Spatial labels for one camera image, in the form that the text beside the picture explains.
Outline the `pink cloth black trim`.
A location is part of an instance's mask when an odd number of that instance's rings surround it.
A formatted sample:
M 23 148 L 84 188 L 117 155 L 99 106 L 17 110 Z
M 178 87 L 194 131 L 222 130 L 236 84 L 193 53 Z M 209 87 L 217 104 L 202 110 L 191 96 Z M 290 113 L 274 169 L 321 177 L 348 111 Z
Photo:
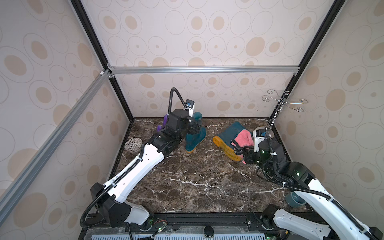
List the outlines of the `pink cloth black trim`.
M 241 157 L 242 163 L 248 164 L 248 158 L 252 157 L 255 147 L 251 133 L 248 130 L 242 130 L 234 140 L 231 140 L 231 145 L 234 147 L 234 153 Z

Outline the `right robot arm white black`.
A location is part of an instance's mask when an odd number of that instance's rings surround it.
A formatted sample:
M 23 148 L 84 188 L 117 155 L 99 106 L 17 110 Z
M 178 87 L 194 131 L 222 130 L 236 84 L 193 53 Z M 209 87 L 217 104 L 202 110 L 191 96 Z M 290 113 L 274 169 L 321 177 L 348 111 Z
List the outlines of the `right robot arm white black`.
M 246 163 L 258 165 L 266 181 L 279 185 L 309 204 L 326 224 L 304 219 L 270 204 L 257 218 L 266 231 L 284 229 L 308 240 L 380 240 L 383 233 L 368 227 L 331 195 L 305 165 L 287 159 L 282 145 L 269 135 L 254 139 L 251 146 L 237 143 L 235 153 Z

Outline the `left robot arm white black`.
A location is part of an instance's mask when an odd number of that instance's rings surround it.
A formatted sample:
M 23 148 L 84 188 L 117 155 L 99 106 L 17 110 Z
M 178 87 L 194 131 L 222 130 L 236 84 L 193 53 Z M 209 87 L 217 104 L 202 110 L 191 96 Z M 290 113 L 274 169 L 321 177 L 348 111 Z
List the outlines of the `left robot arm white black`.
M 182 101 L 182 109 L 172 109 L 173 94 Z M 141 145 L 139 154 L 120 173 L 104 184 L 96 183 L 91 187 L 93 200 L 80 218 L 82 228 L 101 224 L 112 228 L 124 223 L 148 224 L 150 212 L 128 202 L 127 198 L 142 178 L 176 150 L 187 135 L 199 134 L 201 124 L 193 117 L 194 106 L 194 101 L 183 101 L 177 88 L 171 88 L 165 127 Z

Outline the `purple rubber boot yellow sole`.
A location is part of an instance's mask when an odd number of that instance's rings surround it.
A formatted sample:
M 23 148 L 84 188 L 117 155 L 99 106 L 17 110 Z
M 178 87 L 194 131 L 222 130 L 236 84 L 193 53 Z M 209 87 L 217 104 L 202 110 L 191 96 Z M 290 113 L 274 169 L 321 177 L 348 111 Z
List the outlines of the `purple rubber boot yellow sole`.
M 168 122 L 168 116 L 169 116 L 168 114 L 164 115 L 162 124 L 157 126 L 157 132 L 159 132 L 159 131 L 161 131 L 161 130 L 166 128 L 166 125 L 167 125 L 167 122 Z

